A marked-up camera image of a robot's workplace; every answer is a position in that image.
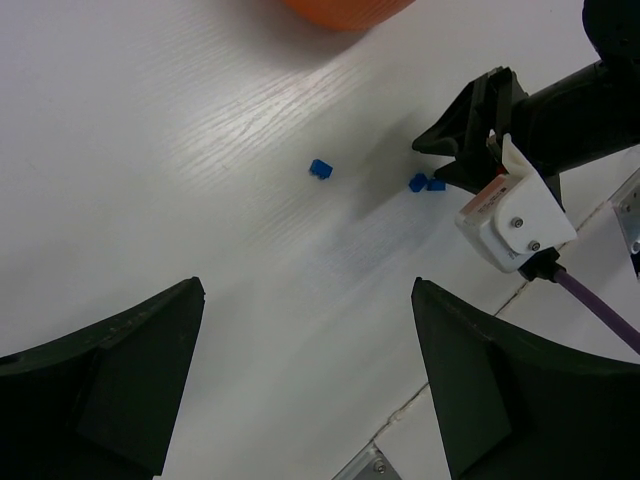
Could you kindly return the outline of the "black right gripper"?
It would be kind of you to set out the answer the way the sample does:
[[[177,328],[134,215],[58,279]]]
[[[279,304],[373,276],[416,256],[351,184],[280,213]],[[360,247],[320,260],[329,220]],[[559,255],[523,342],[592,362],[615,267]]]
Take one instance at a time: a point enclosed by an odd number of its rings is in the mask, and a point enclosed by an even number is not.
[[[509,134],[558,194],[560,174],[639,144],[639,64],[595,62],[532,95],[497,68],[469,82],[412,149],[456,155],[434,177],[477,194],[499,163],[487,147],[465,148],[491,128]]]

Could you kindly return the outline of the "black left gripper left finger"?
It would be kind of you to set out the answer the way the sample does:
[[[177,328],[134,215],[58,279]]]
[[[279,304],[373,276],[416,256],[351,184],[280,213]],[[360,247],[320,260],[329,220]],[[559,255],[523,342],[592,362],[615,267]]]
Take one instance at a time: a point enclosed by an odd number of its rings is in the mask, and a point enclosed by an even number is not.
[[[204,306],[193,277],[2,357],[2,478],[161,476]]]

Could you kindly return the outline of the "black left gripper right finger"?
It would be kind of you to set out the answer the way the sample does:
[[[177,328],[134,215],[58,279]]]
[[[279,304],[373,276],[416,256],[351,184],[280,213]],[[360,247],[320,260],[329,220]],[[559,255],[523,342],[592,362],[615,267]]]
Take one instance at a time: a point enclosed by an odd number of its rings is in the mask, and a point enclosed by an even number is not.
[[[415,326],[455,479],[635,479],[639,368],[549,341],[417,279]]]

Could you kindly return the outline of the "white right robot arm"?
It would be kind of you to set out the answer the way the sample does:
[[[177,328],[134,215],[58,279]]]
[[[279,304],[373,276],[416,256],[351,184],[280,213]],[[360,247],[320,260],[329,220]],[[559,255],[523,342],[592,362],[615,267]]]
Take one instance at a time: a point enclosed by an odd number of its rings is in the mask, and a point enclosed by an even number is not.
[[[561,173],[638,144],[639,4],[587,1],[582,22],[598,61],[533,95],[498,67],[470,82],[413,141],[421,154],[451,158],[437,179],[479,193],[506,170],[489,137],[509,135],[559,197]]]

